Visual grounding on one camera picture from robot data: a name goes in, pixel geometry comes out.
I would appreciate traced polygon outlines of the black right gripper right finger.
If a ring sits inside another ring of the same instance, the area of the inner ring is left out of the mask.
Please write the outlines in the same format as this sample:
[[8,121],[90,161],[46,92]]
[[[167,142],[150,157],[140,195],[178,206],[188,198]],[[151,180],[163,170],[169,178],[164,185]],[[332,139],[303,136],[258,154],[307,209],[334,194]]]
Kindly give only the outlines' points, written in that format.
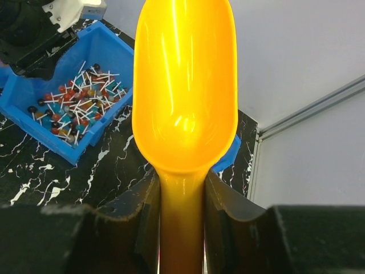
[[210,171],[205,178],[209,273],[363,273],[364,207],[264,209]]

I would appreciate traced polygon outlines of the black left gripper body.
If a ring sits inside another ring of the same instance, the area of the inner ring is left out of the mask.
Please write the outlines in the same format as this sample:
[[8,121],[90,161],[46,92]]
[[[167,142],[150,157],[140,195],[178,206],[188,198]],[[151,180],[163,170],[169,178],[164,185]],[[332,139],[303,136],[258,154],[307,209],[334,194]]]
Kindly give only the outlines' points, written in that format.
[[69,27],[59,31],[53,1],[1,1],[1,62],[18,76],[51,80],[60,58],[79,40]]

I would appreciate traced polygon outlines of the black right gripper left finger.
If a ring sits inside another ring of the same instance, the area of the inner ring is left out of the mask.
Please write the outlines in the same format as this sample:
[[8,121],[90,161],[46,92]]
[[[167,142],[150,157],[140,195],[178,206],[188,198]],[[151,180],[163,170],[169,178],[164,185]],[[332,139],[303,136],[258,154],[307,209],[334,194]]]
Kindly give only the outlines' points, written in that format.
[[156,273],[160,182],[154,170],[100,208],[1,207],[2,273]]

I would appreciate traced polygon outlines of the blue bin with lollipops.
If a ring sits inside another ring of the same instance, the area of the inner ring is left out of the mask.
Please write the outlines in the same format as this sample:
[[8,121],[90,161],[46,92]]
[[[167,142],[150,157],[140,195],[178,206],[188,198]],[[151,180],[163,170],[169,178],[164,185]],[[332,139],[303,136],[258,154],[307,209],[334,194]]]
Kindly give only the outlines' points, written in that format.
[[1,113],[71,164],[132,102],[133,49],[101,22],[78,38],[49,81],[1,70]]

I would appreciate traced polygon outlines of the yellow plastic scoop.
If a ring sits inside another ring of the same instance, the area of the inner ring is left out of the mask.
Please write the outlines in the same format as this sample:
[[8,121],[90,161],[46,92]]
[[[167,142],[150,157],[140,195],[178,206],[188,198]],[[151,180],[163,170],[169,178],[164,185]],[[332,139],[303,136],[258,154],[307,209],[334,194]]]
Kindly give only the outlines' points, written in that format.
[[228,1],[146,1],[135,34],[132,129],[160,179],[160,273],[201,273],[204,180],[238,123]]

